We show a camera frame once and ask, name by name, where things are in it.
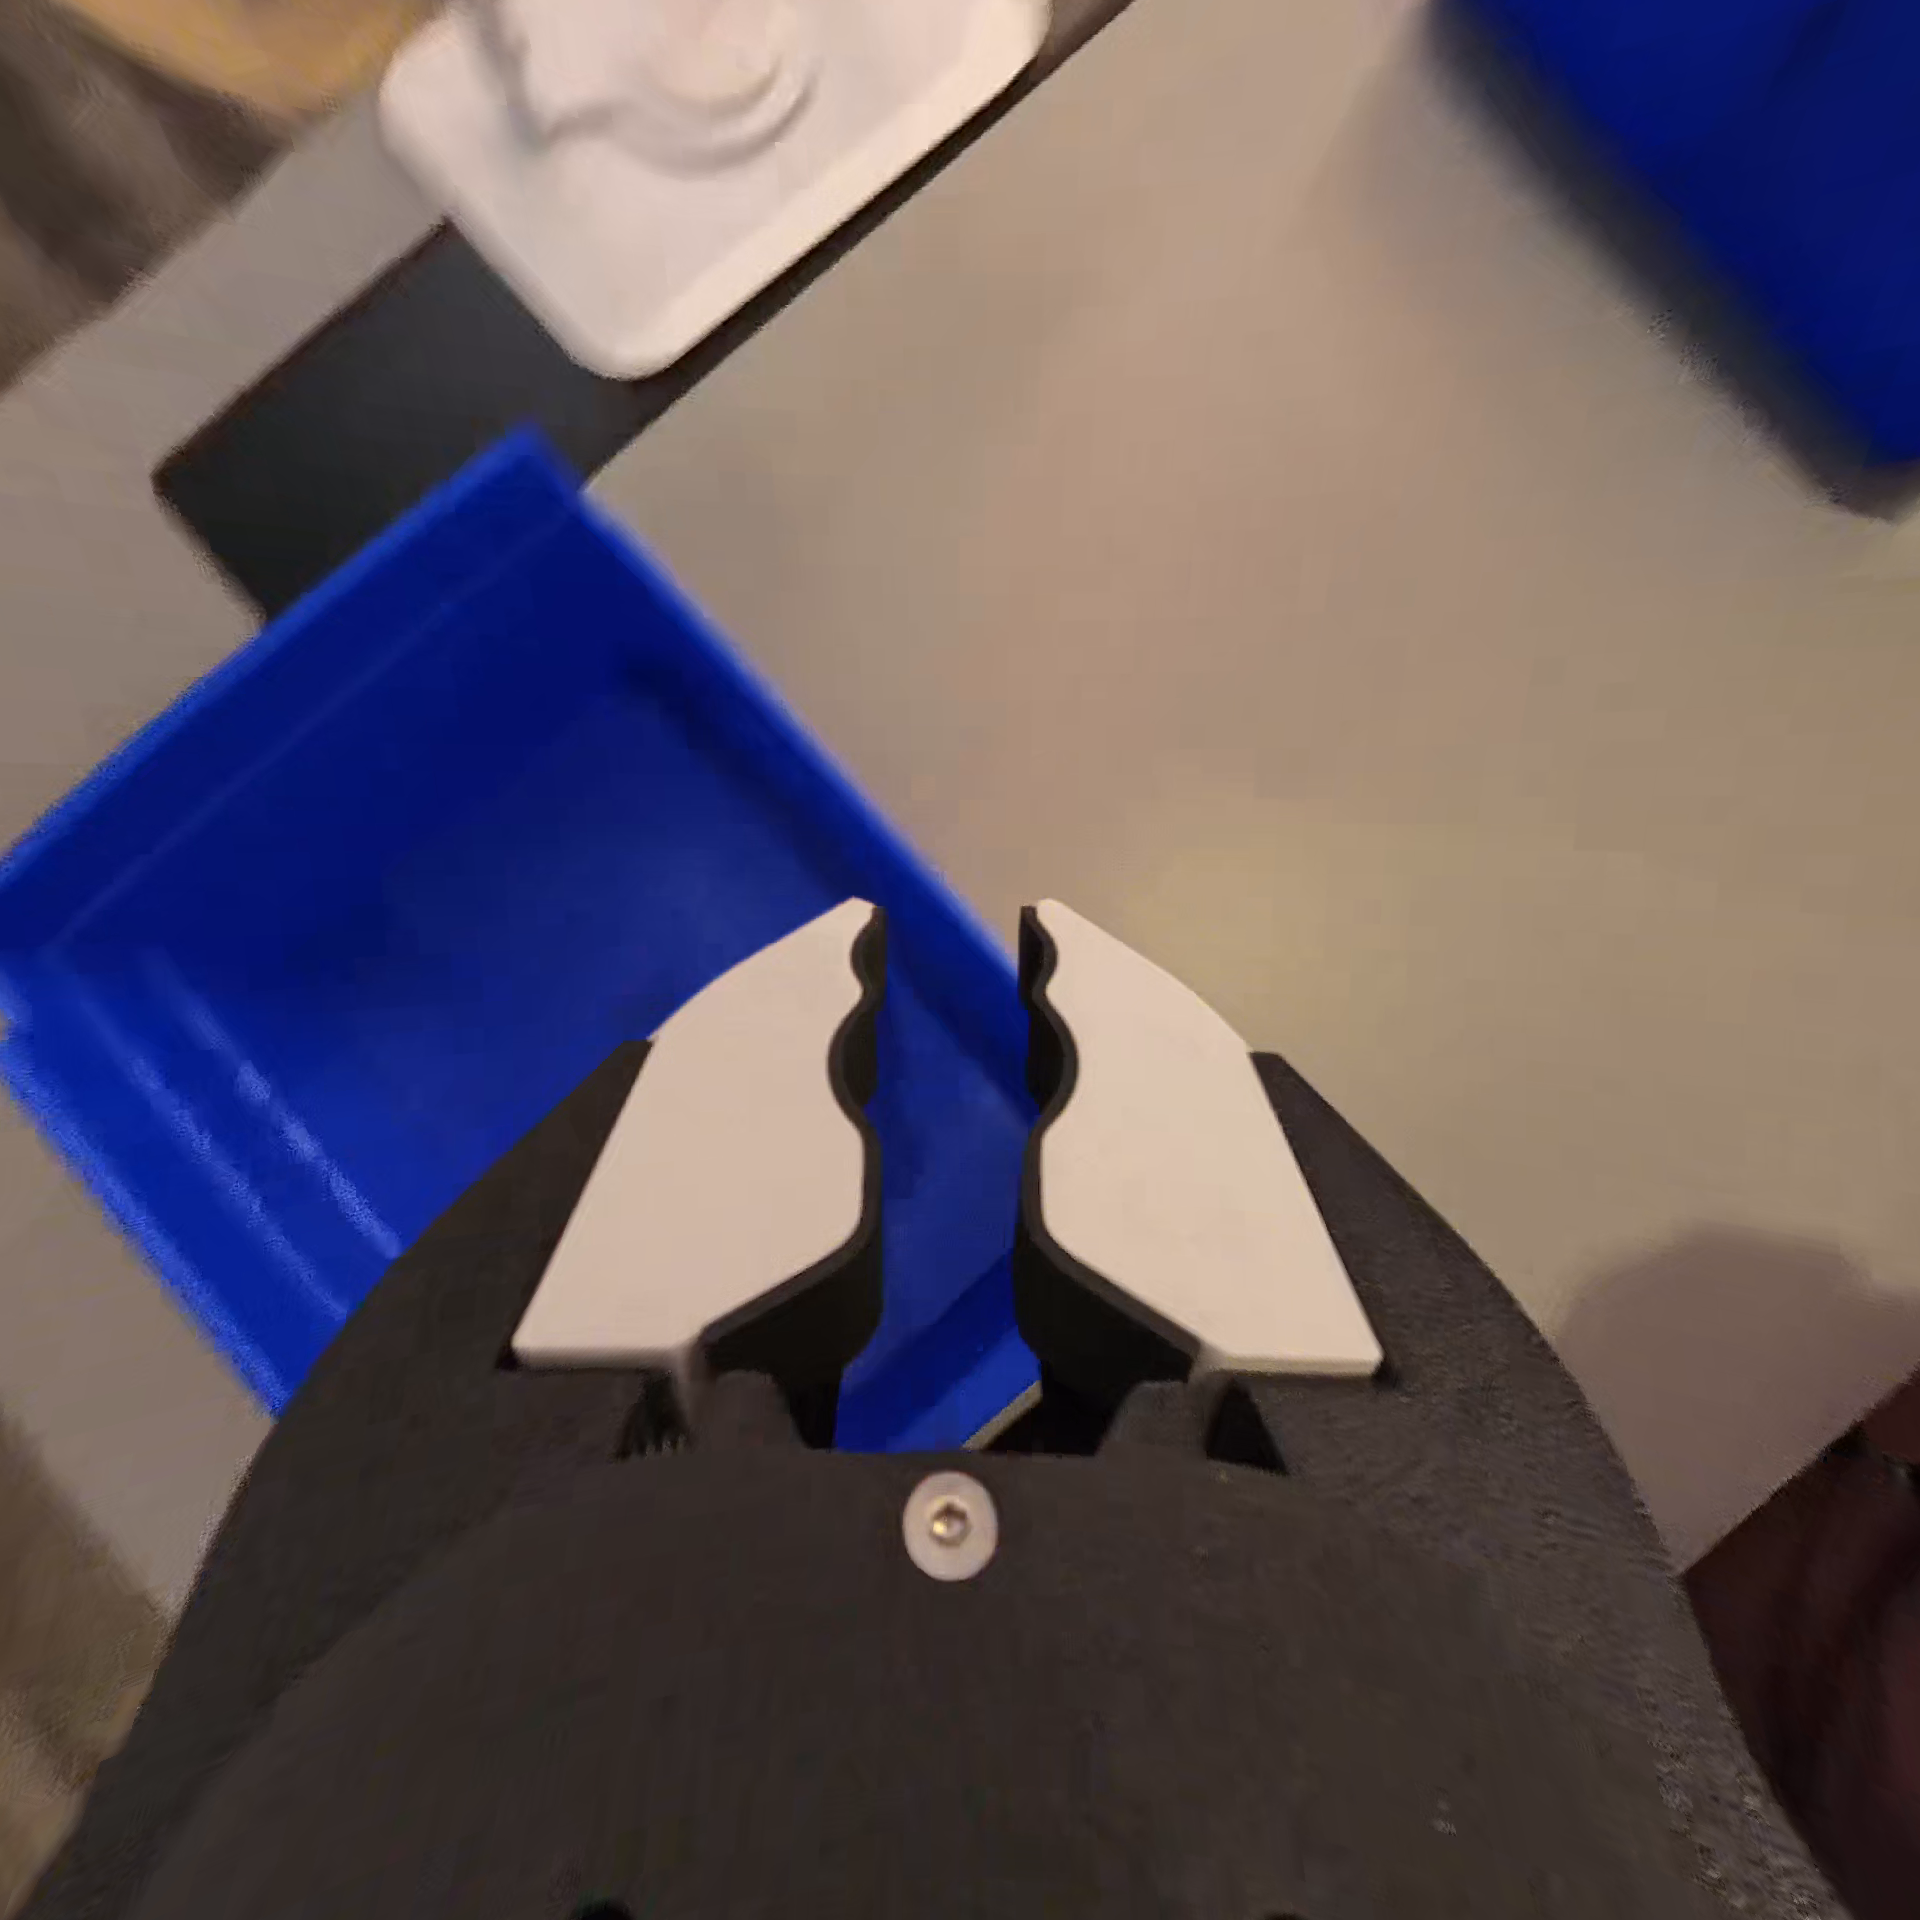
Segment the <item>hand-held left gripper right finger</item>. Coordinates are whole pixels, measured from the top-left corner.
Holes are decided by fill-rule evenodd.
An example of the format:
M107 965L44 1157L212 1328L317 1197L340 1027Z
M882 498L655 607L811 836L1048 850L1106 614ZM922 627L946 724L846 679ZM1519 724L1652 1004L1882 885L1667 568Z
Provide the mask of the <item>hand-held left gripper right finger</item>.
M1376 1392L1386 1343L1260 1059L1199 991L1063 901L1022 909L1035 1109L1014 1326L1040 1384L1016 1453L1092 1453L1138 1390L1213 1453L1275 1453L1260 1384Z

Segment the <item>blue divided parts bin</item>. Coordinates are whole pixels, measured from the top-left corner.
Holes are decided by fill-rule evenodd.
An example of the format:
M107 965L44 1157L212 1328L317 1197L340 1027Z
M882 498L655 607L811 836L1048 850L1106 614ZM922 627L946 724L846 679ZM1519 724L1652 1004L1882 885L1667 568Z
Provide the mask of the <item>blue divided parts bin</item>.
M1819 491L1916 508L1916 5L1430 5L1426 34Z

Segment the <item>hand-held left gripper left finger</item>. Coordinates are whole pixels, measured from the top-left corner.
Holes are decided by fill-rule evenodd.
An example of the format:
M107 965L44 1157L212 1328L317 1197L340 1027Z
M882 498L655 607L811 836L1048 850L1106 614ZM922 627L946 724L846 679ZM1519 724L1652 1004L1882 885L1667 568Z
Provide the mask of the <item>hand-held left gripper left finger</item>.
M690 1424L766 1375L814 1448L882 1319L888 927L848 898L664 1020L512 1333L532 1371L658 1375Z

